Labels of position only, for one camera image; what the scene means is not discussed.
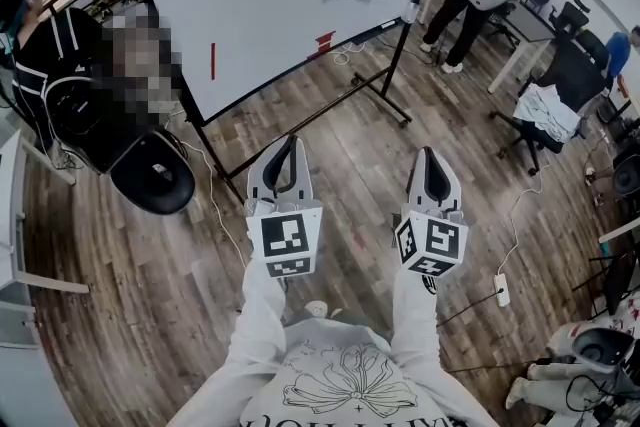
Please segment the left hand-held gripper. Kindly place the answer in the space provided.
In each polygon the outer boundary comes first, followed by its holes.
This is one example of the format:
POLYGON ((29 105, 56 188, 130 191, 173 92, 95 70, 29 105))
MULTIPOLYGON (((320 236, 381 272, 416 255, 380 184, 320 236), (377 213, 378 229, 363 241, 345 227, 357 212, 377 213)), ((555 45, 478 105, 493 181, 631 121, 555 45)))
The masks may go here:
POLYGON ((315 272, 323 204, 313 197, 306 150, 296 135, 269 145, 249 168, 245 201, 252 259, 271 278, 315 272), (294 199, 272 201, 268 199, 294 199))

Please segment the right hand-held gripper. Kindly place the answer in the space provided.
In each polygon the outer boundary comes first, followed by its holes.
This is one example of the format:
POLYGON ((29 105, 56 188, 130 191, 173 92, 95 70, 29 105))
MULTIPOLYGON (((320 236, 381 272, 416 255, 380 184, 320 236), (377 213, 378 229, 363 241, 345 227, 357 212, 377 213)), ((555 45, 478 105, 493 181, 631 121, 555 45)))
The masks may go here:
POLYGON ((469 228, 460 182, 432 147, 420 149, 407 185, 408 204, 394 230, 401 266, 427 277, 444 277, 464 261, 469 228))

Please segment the person's left forearm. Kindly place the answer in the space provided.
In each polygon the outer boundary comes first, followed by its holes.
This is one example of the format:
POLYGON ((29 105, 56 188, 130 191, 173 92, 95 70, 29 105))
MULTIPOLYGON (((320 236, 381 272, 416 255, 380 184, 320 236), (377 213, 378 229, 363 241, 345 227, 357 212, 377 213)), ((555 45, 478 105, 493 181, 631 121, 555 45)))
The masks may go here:
POLYGON ((167 427, 237 427, 250 400, 279 371, 287 347, 281 321, 285 293, 256 261, 245 270, 242 292, 244 304, 224 364, 167 427))

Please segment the person's right forearm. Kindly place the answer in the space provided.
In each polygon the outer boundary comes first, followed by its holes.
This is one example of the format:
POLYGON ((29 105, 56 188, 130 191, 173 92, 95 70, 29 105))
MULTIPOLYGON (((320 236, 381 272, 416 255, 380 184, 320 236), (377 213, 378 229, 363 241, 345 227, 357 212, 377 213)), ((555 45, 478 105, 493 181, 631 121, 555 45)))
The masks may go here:
POLYGON ((412 271, 397 272, 393 287, 391 359, 416 395, 403 411, 419 427, 499 427, 480 402, 441 366, 436 295, 412 271))

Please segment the white power strip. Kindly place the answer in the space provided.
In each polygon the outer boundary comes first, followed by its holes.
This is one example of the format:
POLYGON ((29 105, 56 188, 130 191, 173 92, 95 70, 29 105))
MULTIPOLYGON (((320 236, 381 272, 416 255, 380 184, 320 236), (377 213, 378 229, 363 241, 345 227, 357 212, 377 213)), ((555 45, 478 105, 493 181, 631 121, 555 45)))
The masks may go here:
POLYGON ((498 305, 501 308, 504 308, 510 304, 510 294, 506 275, 504 273, 496 274, 493 281, 498 305))

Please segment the black dome backpack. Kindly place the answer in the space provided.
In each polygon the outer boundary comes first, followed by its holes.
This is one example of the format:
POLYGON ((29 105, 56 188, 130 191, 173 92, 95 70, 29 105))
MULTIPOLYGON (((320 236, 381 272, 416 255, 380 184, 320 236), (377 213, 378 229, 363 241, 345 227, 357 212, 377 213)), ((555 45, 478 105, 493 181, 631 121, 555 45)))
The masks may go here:
POLYGON ((196 186, 184 146, 166 129, 142 136, 111 168, 110 178, 131 203, 163 216, 183 210, 196 186))

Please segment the pale crumpled clothes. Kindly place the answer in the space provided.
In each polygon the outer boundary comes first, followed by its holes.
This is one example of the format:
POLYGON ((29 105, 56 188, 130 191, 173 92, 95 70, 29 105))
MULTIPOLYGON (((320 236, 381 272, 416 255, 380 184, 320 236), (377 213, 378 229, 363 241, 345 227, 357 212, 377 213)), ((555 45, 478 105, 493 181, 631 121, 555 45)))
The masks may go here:
POLYGON ((534 126, 558 143, 566 143, 580 125, 581 117, 564 104, 555 85, 529 84, 517 101, 513 117, 534 126))

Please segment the small red block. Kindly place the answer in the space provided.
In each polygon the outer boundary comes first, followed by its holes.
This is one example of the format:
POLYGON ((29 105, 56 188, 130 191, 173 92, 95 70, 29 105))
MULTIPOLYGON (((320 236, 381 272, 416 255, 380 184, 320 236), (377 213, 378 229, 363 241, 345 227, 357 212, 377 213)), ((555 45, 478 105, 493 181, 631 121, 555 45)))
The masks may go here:
POLYGON ((333 36, 335 32, 331 31, 326 34, 323 34, 315 39, 316 42, 316 50, 313 54, 307 57, 308 61, 313 61, 324 54, 327 54, 333 47, 333 36))

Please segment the grey-topped desk with white legs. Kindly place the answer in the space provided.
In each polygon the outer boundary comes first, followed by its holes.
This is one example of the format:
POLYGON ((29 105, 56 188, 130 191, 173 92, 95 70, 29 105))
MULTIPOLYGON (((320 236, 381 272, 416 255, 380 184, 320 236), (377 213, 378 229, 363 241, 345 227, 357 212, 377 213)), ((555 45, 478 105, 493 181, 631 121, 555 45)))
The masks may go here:
POLYGON ((555 38, 552 26, 521 3, 513 4, 505 17, 498 16, 497 19, 518 38, 519 44, 487 88, 490 94, 498 90, 519 60, 532 50, 533 54, 516 76, 518 82, 524 81, 555 38))

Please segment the person's white printed shirt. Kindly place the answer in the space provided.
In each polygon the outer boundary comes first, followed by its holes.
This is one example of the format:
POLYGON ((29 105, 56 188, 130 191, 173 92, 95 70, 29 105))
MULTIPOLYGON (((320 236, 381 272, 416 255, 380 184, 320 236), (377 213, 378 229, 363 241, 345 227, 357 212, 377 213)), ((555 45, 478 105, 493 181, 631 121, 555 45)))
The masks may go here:
POLYGON ((300 327, 303 337, 249 401, 241 427, 452 427, 364 328, 300 327))

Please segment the black tripod stand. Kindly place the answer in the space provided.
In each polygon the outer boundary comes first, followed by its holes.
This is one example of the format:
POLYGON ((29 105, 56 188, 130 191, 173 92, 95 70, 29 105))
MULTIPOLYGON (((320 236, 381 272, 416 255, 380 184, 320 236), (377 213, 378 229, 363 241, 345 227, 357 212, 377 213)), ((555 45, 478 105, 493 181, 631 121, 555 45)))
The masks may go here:
POLYGON ((594 313, 590 319, 596 319, 605 313, 613 315, 624 299, 630 297, 636 291, 640 291, 640 284, 631 288, 631 283, 636 267, 640 264, 640 250, 631 249, 624 254, 595 257, 589 259, 590 263, 599 263, 601 270, 588 279, 573 287, 571 292, 575 293, 583 288, 586 289, 594 313), (600 296, 604 298, 604 305, 601 308, 596 306, 597 297, 591 290, 591 285, 600 280, 600 296))

